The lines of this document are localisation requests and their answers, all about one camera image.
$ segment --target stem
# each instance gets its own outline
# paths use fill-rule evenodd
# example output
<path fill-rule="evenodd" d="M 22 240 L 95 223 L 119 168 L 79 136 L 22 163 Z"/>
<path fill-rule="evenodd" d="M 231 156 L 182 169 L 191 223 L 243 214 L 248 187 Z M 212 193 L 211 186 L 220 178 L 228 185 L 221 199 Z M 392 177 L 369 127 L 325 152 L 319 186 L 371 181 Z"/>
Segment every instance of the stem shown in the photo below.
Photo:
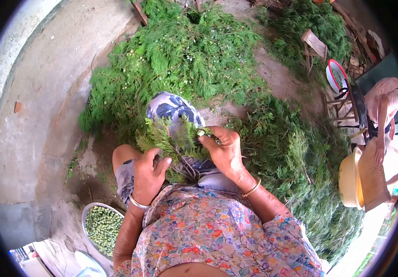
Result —
<path fill-rule="evenodd" d="M 191 176 L 192 176 L 193 179 L 195 180 L 195 179 L 196 179 L 196 172 L 195 172 L 195 170 L 191 167 L 191 165 L 185 160 L 185 158 L 180 154 L 179 151 L 177 151 L 177 149 L 176 149 L 173 145 L 170 145 L 170 146 L 171 146 L 171 147 L 173 148 L 173 150 L 179 155 L 179 157 L 181 158 L 181 160 L 188 166 L 187 168 L 191 170 Z"/>

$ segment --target leaf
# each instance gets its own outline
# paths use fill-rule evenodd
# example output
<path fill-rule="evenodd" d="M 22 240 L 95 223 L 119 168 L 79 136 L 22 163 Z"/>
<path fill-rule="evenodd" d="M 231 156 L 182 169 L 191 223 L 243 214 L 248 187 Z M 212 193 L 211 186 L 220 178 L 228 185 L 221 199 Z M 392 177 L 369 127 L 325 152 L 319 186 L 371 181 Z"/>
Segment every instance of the leaf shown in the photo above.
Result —
<path fill-rule="evenodd" d="M 239 270 L 239 275 L 241 277 L 244 277 L 246 275 L 248 275 L 248 273 L 250 273 L 250 268 L 249 267 L 244 267 L 243 269 Z"/>

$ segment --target yellow basin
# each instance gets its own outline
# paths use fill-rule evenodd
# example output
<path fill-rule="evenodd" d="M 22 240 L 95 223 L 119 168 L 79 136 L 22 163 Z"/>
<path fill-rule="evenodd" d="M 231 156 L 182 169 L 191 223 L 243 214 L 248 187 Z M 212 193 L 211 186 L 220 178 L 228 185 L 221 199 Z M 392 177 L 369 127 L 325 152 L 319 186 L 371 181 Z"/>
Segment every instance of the yellow basin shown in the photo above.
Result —
<path fill-rule="evenodd" d="M 353 149 L 346 157 L 339 168 L 339 192 L 342 204 L 346 207 L 356 207 L 359 210 L 364 208 L 361 179 L 359 177 L 358 162 L 362 151 L 359 148 Z"/>

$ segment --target leg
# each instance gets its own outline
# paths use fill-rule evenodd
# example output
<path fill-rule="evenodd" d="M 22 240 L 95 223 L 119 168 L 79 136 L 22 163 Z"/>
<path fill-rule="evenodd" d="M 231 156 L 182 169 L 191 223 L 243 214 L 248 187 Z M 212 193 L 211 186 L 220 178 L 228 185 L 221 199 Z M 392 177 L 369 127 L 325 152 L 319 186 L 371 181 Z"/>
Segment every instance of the leg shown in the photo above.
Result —
<path fill-rule="evenodd" d="M 127 208 L 134 187 L 133 161 L 141 156 L 130 145 L 121 145 L 113 151 L 113 171 L 118 182 L 118 195 Z"/>
<path fill-rule="evenodd" d="M 123 165 L 126 161 L 132 159 L 138 159 L 142 156 L 136 149 L 130 145 L 121 145 L 116 147 L 113 151 L 113 171 L 116 174 L 116 170 Z"/>

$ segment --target pile of cypress branches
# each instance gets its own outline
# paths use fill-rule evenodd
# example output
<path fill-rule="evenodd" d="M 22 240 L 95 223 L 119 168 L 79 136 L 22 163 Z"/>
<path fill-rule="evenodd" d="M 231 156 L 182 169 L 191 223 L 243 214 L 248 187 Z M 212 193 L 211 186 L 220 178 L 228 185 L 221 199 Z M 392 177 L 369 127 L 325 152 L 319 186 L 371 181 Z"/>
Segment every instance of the pile of cypress branches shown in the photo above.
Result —
<path fill-rule="evenodd" d="M 327 45 L 327 58 L 340 64 L 350 57 L 351 44 L 347 39 L 343 19 L 333 13 L 332 5 L 315 4 L 313 0 L 293 0 L 279 19 L 272 19 L 266 7 L 258 7 L 257 18 L 261 25 L 274 28 L 277 38 L 266 40 L 268 52 L 287 66 L 300 80 L 308 81 L 305 52 L 301 37 L 307 29 Z M 325 67 L 320 58 L 313 59 L 310 80 L 326 85 Z"/>
<path fill-rule="evenodd" d="M 163 157 L 173 157 L 172 166 L 185 167 L 181 156 L 208 156 L 197 144 L 196 126 L 186 121 L 185 137 L 174 137 L 166 120 L 146 120 L 152 96 L 165 90 L 196 107 L 211 100 L 249 105 L 247 119 L 232 118 L 227 126 L 240 133 L 247 168 L 307 225 L 319 257 L 336 263 L 363 217 L 340 202 L 337 171 L 348 155 L 346 136 L 328 122 L 311 126 L 271 96 L 255 70 L 253 48 L 260 37 L 220 5 L 203 5 L 199 12 L 170 0 L 144 0 L 142 7 L 148 26 L 114 48 L 110 67 L 93 72 L 81 128 L 113 125 L 122 142 L 137 142 L 142 150 L 161 147 Z M 169 169 L 170 181 L 189 179 L 176 169 Z"/>
<path fill-rule="evenodd" d="M 259 41 L 249 24 L 221 5 L 199 12 L 169 0 L 146 0 L 148 25 L 109 54 L 111 66 L 93 72 L 89 106 L 80 115 L 82 130 L 113 124 L 133 143 L 143 129 L 145 109 L 159 91 L 169 91 L 196 108 L 211 99 L 246 102 L 245 93 L 263 86 L 256 75 L 253 47 Z"/>

